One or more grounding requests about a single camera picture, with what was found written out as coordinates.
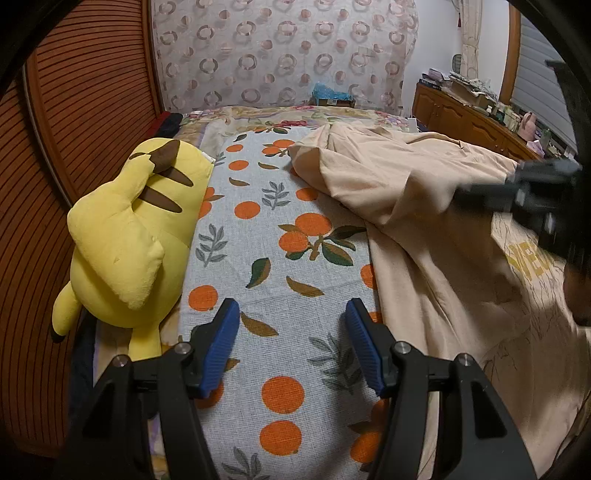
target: white wall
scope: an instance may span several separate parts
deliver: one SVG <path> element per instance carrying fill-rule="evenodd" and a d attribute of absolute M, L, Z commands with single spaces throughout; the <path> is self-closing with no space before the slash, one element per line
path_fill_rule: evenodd
<path fill-rule="evenodd" d="M 462 52 L 462 29 L 450 0 L 415 0 L 418 10 L 418 38 L 404 71 L 402 105 L 404 115 L 413 109 L 414 92 L 421 74 L 429 68 L 447 74 L 452 57 Z M 507 45 L 509 43 L 509 3 L 483 0 L 482 29 L 478 54 L 479 77 L 491 81 L 494 92 L 501 91 Z"/>
<path fill-rule="evenodd" d="M 483 0 L 482 28 L 478 51 L 478 77 L 491 81 L 491 90 L 499 94 L 505 74 L 509 45 L 509 3 Z"/>

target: pink object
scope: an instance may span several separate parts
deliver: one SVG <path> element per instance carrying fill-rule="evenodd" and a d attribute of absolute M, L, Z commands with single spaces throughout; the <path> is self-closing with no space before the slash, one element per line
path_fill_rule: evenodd
<path fill-rule="evenodd" d="M 535 140 L 535 121 L 537 117 L 534 113 L 526 113 L 521 121 L 519 128 L 519 136 L 526 142 L 533 142 Z"/>

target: wooden dresser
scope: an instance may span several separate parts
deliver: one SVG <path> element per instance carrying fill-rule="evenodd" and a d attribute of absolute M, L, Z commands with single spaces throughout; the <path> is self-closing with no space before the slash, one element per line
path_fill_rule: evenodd
<path fill-rule="evenodd" d="M 417 83 L 413 115 L 430 131 L 479 145 L 513 160 L 539 160 L 525 141 L 448 94 Z"/>

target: floral blanket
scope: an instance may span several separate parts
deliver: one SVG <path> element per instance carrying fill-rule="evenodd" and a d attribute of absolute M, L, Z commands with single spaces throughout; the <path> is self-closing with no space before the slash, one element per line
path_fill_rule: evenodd
<path fill-rule="evenodd" d="M 222 152 L 222 144 L 235 134 L 262 129 L 270 132 L 273 128 L 295 126 L 318 128 L 336 121 L 362 121 L 368 127 L 381 125 L 410 131 L 406 118 L 375 110 L 311 105 L 276 108 L 227 106 L 188 114 L 176 138 L 214 157 Z"/>

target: beige blanket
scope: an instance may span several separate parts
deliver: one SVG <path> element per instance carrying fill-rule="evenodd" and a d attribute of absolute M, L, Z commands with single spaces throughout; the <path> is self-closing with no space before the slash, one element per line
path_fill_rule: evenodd
<path fill-rule="evenodd" d="M 566 309 L 563 266 L 507 216 L 450 201 L 464 182 L 504 181 L 515 163 L 436 133 L 337 122 L 290 148 L 297 174 L 364 218 L 384 323 L 432 356 L 471 353 L 499 391 L 539 475 L 590 390 L 589 342 Z M 430 402 L 421 478 L 437 431 Z"/>

